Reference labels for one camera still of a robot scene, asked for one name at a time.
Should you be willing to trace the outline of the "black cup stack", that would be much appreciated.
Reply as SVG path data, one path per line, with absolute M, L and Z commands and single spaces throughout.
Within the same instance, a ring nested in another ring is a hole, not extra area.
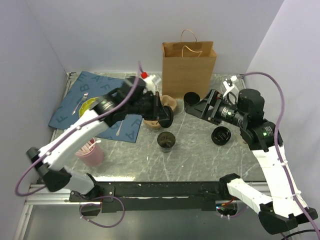
M 196 92 L 187 92 L 183 97 L 184 107 L 188 108 L 200 101 L 200 96 Z

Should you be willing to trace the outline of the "black takeout coffee cup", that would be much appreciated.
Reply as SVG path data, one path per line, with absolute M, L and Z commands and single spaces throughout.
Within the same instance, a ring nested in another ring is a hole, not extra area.
M 176 143 L 176 137 L 173 133 L 164 131 L 157 137 L 157 144 L 163 153 L 169 153 Z

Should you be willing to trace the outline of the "black cup lid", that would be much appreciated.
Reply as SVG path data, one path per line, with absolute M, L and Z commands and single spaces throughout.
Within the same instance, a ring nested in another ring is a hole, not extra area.
M 160 126 L 161 126 L 162 128 L 167 129 L 167 128 L 169 128 L 169 127 L 172 125 L 172 123 L 173 123 L 174 113 L 173 113 L 173 110 L 171 109 L 171 107 L 168 106 L 168 105 L 165 105 L 165 106 L 163 107 L 163 110 L 164 110 L 164 112 L 165 112 L 165 118 L 160 119 L 160 120 L 158 121 L 158 123 L 160 124 Z

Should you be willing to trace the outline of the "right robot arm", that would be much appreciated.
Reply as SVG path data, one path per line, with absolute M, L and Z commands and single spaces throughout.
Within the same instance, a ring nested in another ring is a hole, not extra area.
M 275 124 L 264 118 L 265 100 L 254 89 L 242 89 L 236 104 L 226 101 L 217 90 L 210 90 L 204 99 L 195 92 L 184 97 L 186 113 L 219 125 L 226 122 L 239 128 L 242 139 L 257 159 L 270 195 L 265 195 L 237 174 L 220 178 L 219 195 L 223 199 L 235 197 L 257 213 L 263 228 L 271 235 L 288 232 L 318 218 L 297 189 L 285 158 L 281 137 L 274 139 Z

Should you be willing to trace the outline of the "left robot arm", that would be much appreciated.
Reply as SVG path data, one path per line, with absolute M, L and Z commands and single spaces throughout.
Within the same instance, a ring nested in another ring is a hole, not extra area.
M 49 144 L 31 147 L 26 155 L 50 192 L 69 189 L 80 193 L 87 201 L 99 195 L 98 184 L 90 174 L 81 175 L 66 169 L 70 158 L 93 137 L 111 128 L 128 115 L 140 115 L 146 121 L 157 121 L 169 128 L 174 114 L 161 103 L 156 75 L 142 79 L 131 76 L 120 87 L 99 96 L 88 110 Z

